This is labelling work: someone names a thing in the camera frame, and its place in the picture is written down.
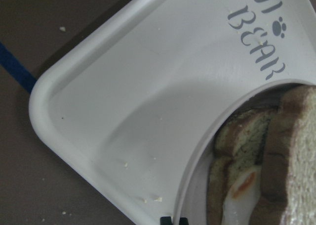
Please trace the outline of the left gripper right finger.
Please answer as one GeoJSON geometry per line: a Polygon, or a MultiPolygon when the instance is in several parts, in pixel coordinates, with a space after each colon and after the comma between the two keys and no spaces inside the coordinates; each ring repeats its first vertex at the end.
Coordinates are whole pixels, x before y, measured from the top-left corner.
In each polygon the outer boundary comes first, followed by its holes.
{"type": "Polygon", "coordinates": [[[185,217],[181,217],[181,218],[179,219],[179,225],[189,225],[188,219],[185,218],[185,217]]]}

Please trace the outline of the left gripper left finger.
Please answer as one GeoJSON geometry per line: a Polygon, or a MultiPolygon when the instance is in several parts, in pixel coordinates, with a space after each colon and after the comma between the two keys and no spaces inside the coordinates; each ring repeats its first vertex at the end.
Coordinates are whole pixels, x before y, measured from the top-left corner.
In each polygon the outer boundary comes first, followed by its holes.
{"type": "Polygon", "coordinates": [[[159,222],[160,225],[172,225],[172,218],[168,216],[161,217],[159,222]]]}

